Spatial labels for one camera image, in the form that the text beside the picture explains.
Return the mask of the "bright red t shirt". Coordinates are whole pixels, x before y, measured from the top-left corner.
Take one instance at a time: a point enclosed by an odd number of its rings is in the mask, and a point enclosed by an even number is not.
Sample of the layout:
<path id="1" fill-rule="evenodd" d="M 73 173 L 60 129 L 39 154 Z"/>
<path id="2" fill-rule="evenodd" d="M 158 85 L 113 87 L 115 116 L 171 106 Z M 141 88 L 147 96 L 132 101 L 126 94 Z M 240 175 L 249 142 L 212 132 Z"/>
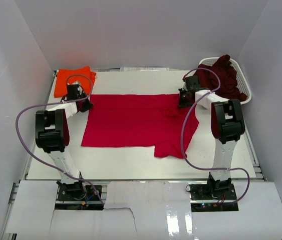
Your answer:
<path id="1" fill-rule="evenodd" d="M 156 158 L 181 159 L 199 121 L 178 107 L 177 94 L 93 94 L 81 145 L 95 148 L 154 147 Z"/>

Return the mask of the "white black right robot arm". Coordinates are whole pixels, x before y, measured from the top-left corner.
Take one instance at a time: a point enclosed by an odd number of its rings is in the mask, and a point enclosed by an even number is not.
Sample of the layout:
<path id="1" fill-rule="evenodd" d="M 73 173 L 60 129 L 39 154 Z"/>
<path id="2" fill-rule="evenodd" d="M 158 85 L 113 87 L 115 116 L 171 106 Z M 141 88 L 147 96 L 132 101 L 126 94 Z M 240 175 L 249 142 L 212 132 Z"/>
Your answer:
<path id="1" fill-rule="evenodd" d="M 184 87 L 179 89 L 179 106 L 190 107 L 195 101 L 211 113 L 211 132 L 215 138 L 212 169 L 206 184 L 192 184 L 189 192 L 194 199 L 212 198 L 224 200 L 231 191 L 231 162 L 233 152 L 245 125 L 241 103 L 227 99 L 203 88 L 197 76 L 183 78 Z"/>

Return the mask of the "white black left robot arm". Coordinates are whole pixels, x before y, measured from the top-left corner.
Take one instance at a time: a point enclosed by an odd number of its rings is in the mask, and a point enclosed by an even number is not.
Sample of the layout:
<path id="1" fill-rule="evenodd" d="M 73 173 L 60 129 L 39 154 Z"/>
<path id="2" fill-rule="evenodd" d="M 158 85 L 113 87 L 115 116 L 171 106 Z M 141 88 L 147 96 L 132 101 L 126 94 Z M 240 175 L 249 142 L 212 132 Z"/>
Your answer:
<path id="1" fill-rule="evenodd" d="M 49 110 L 36 112 L 36 145 L 48 154 L 56 167 L 64 171 L 60 173 L 61 180 L 57 182 L 61 191 L 76 200 L 82 200 L 86 195 L 86 187 L 82 181 L 77 180 L 82 177 L 82 174 L 75 167 L 69 151 L 66 150 L 70 142 L 67 119 L 76 113 L 90 110 L 93 104 L 90 103 L 87 94 L 78 82 L 67 86 L 67 94 L 62 97 L 62 100 L 74 102 L 62 103 Z"/>

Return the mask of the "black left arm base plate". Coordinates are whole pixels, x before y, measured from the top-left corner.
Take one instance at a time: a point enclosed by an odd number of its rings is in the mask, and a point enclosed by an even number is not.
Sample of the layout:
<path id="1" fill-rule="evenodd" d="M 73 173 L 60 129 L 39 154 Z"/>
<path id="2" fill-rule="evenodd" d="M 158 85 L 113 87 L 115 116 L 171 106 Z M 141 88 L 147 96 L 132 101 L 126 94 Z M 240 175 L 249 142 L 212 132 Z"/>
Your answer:
<path id="1" fill-rule="evenodd" d="M 65 192 L 60 187 L 55 202 L 55 210 L 69 211 L 102 211 L 103 204 L 99 201 L 99 196 L 102 196 L 103 187 L 95 185 L 94 190 L 90 185 L 85 185 L 85 190 L 82 193 Z"/>

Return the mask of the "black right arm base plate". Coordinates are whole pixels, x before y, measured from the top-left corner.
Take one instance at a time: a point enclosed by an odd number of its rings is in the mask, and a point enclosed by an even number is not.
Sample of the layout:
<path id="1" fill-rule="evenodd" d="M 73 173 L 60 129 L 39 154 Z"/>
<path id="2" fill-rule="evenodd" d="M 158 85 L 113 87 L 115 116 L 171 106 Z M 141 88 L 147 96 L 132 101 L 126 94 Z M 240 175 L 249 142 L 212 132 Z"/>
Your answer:
<path id="1" fill-rule="evenodd" d="M 185 191 L 190 194 L 191 211 L 193 213 L 212 212 L 237 212 L 239 211 L 236 201 L 237 196 L 234 185 L 228 190 L 209 193 L 207 184 L 188 184 Z"/>

